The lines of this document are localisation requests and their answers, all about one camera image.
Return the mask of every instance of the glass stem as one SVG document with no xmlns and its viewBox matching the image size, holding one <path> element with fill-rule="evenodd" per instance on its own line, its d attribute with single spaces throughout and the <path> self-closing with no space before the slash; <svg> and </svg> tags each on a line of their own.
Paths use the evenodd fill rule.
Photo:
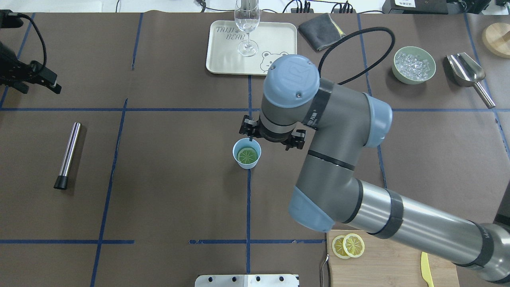
<svg viewBox="0 0 510 287">
<path fill-rule="evenodd" d="M 249 49 L 251 48 L 251 43 L 250 43 L 250 33 L 247 33 L 248 34 L 248 41 L 246 42 L 246 44 L 244 45 L 245 48 Z"/>
</svg>

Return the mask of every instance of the bear illustration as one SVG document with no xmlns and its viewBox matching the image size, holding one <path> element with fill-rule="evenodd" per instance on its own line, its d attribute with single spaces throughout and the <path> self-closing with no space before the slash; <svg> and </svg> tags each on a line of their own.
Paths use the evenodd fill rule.
<svg viewBox="0 0 510 287">
<path fill-rule="evenodd" d="M 280 54 L 272 54 L 271 52 L 265 51 L 262 53 L 262 63 L 260 64 L 260 69 L 262 71 L 267 72 L 269 71 L 269 67 L 271 64 L 278 59 L 281 56 L 288 55 L 287 52 L 281 52 Z"/>
</svg>

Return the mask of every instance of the green bowl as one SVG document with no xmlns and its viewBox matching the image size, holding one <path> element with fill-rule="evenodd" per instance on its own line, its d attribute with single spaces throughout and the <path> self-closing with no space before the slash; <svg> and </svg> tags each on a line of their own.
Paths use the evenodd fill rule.
<svg viewBox="0 0 510 287">
<path fill-rule="evenodd" d="M 414 46 L 402 47 L 393 56 L 393 66 L 391 67 L 393 74 L 400 82 L 402 82 L 404 84 L 408 84 L 408 85 L 416 85 L 416 84 L 421 84 L 421 83 L 425 82 L 425 81 L 412 80 L 412 79 L 404 76 L 399 70 L 397 70 L 397 67 L 395 66 L 395 57 L 400 52 L 406 53 L 408 55 L 409 54 L 416 55 L 416 56 L 420 57 L 422 60 L 425 60 L 425 59 L 428 60 L 430 72 L 429 72 L 429 77 L 425 81 L 428 81 L 436 73 L 436 63 L 434 62 L 434 58 L 432 58 L 432 56 L 429 53 L 427 53 L 427 51 L 425 51 L 422 48 L 418 48 L 418 47 L 414 47 Z"/>
</svg>

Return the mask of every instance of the glass base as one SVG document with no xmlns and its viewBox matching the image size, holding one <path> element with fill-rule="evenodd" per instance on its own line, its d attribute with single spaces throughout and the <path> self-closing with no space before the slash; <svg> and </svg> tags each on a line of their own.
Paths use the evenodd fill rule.
<svg viewBox="0 0 510 287">
<path fill-rule="evenodd" d="M 239 54 L 243 55 L 244 57 L 251 57 L 254 56 L 257 51 L 259 50 L 259 45 L 253 40 L 244 40 L 239 43 L 239 46 L 237 46 L 237 51 Z"/>
</svg>

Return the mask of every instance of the electrical cable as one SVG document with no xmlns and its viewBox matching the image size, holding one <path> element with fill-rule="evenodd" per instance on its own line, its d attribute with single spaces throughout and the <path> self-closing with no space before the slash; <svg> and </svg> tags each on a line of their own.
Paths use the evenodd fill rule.
<svg viewBox="0 0 510 287">
<path fill-rule="evenodd" d="M 301 0 L 291 0 L 290 2 L 288 2 L 288 3 L 287 3 L 287 5 L 285 5 L 285 8 L 284 8 L 284 10 L 283 10 L 283 12 L 282 12 L 282 13 L 285 13 L 285 10 L 287 9 L 287 7 L 288 7 L 288 6 L 289 6 L 292 2 L 294 2 L 294 1 L 296 1 L 296 4 L 297 4 L 297 8 L 296 8 L 296 10 L 297 10 L 297 11 L 299 11 L 299 3 L 301 3 L 301 8 L 303 7 L 303 3 L 301 2 Z"/>
<path fill-rule="evenodd" d="M 348 82 L 358 78 L 359 76 L 363 75 L 364 73 L 368 72 L 369 70 L 371 70 L 372 68 L 377 66 L 379 63 L 381 63 L 388 56 L 388 54 L 393 49 L 393 46 L 395 45 L 395 34 L 393 34 L 393 31 L 391 31 L 390 29 L 388 29 L 386 27 L 366 28 L 366 29 L 362 29 L 362 30 L 356 31 L 354 33 L 351 33 L 351 34 L 343 37 L 340 41 L 334 43 L 331 47 L 329 47 L 327 49 L 327 51 L 324 53 L 324 55 L 322 55 L 322 58 L 320 59 L 319 68 L 318 68 L 319 75 L 320 75 L 321 70 L 322 70 L 322 64 L 324 64 L 324 61 L 326 60 L 327 55 L 329 55 L 331 53 L 331 51 L 333 51 L 334 48 L 338 47 L 338 45 L 342 44 L 343 42 L 349 40 L 352 37 L 355 37 L 355 36 L 361 35 L 361 34 L 365 34 L 365 33 L 369 33 L 369 32 L 375 32 L 375 31 L 384 31 L 384 32 L 387 32 L 388 34 L 390 34 L 390 36 L 391 36 L 391 45 L 388 48 L 388 50 L 386 51 L 386 53 L 384 53 L 384 55 L 381 58 L 379 58 L 379 60 L 377 60 L 375 63 L 373 63 L 370 67 L 368 67 L 365 70 L 363 70 L 363 72 L 361 72 L 361 73 L 357 74 L 356 76 L 351 77 L 351 78 L 349 78 L 349 79 L 347 79 L 347 80 L 345 80 L 343 82 L 340 82 L 338 84 L 339 85 L 343 85 L 345 83 L 348 83 Z"/>
<path fill-rule="evenodd" d="M 338 12 L 340 13 L 340 11 L 342 11 L 342 3 L 336 3 L 333 8 L 331 9 L 331 14 L 333 14 L 335 12 L 335 8 L 337 5 L 340 5 L 340 8 L 338 9 Z"/>
<path fill-rule="evenodd" d="M 363 14 L 363 13 L 368 13 L 368 12 L 381 12 L 382 14 L 384 14 L 384 12 L 381 10 L 368 10 L 368 11 L 358 12 L 358 14 Z"/>
<path fill-rule="evenodd" d="M 4 78 L 4 77 L 0 77 L 0 80 L 4 80 L 4 81 L 7 81 L 7 82 L 24 82 L 24 81 L 29 81 L 35 77 L 37 77 L 41 72 L 42 70 L 44 70 L 44 68 L 46 68 L 46 60 L 47 60 L 47 54 L 46 54 L 46 44 L 44 44 L 44 40 L 42 39 L 42 35 L 41 35 L 41 32 L 39 31 L 39 28 L 37 28 L 37 25 L 35 25 L 35 22 L 32 18 L 30 18 L 30 16 L 28 15 L 25 15 L 25 14 L 21 14 L 21 13 L 18 13 L 15 17 L 17 18 L 24 18 L 24 19 L 28 19 L 30 21 L 30 23 L 32 23 L 32 26 L 34 26 L 34 30 L 35 32 L 37 33 L 37 36 L 39 36 L 39 40 L 41 40 L 41 44 L 42 44 L 42 54 L 43 54 L 43 61 L 42 61 L 42 66 L 39 68 L 38 71 L 34 72 L 31 76 L 29 76 L 28 78 L 25 78 L 25 79 L 7 79 L 7 78 Z"/>
<path fill-rule="evenodd" d="M 462 13 L 465 13 L 466 10 L 468 9 L 468 5 L 466 4 L 465 1 L 459 1 L 459 3 L 462 5 L 462 7 L 464 7 L 464 10 L 462 11 Z"/>
<path fill-rule="evenodd" d="M 338 4 L 339 2 L 330 2 L 330 1 L 321 1 L 321 0 L 308 0 L 311 2 L 322 2 L 322 3 L 330 3 L 330 4 Z"/>
<path fill-rule="evenodd" d="M 204 11 L 207 8 L 206 1 L 205 0 L 196 0 L 196 1 L 200 4 L 200 6 L 202 6 L 202 10 L 200 11 L 200 13 L 204 13 Z"/>
<path fill-rule="evenodd" d="M 209 7 L 206 7 L 206 9 L 213 10 L 213 11 L 220 11 L 220 12 L 233 12 L 234 11 L 234 10 L 219 10 L 219 9 L 213 9 L 213 8 L 209 8 Z"/>
</svg>

